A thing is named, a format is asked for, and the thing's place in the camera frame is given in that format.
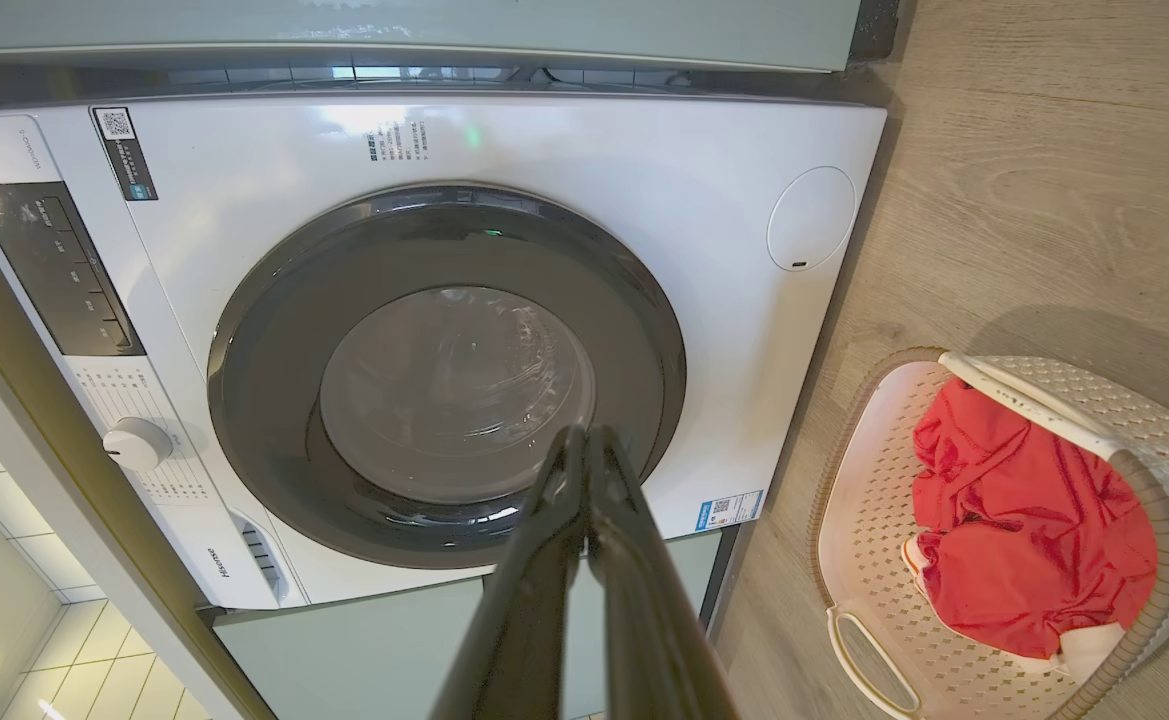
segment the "control panel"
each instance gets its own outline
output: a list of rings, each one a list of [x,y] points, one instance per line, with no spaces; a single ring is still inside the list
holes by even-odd
[[[104,451],[155,505],[220,505],[147,356],[64,356],[78,397],[105,429]]]
[[[144,355],[64,184],[0,184],[0,245],[60,354]]]

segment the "washing machine door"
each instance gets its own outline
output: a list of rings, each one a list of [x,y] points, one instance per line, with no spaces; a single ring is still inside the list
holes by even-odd
[[[610,424],[645,478],[686,361],[672,306],[620,241],[500,188],[340,206],[249,272],[212,344],[219,443],[270,511],[407,568],[500,556],[556,430]]]

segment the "red cloth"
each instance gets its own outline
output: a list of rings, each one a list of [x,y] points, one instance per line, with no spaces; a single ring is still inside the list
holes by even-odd
[[[924,582],[964,637],[1046,659],[1060,634],[1118,621],[1148,600],[1157,547],[1143,506],[1108,462],[996,404],[960,379],[913,432]]]

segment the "qr code label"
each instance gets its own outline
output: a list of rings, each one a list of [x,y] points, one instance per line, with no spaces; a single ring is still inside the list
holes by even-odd
[[[365,133],[372,162],[428,160],[428,127],[423,120],[386,123]]]
[[[758,511],[761,508],[762,491],[708,500],[699,506],[699,519],[696,521],[696,529],[697,532],[703,532],[704,529],[721,528],[725,525],[748,522],[758,518]]]
[[[104,136],[104,140],[134,140],[131,115],[125,108],[96,109],[95,118],[99,119],[101,136]]]

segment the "ceiling light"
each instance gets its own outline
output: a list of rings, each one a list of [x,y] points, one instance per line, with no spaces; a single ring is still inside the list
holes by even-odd
[[[50,720],[64,720],[64,716],[61,715],[57,709],[55,709],[53,706],[50,706],[49,702],[44,700],[39,700],[37,707],[40,707],[41,711],[46,713],[46,716],[50,718]]]

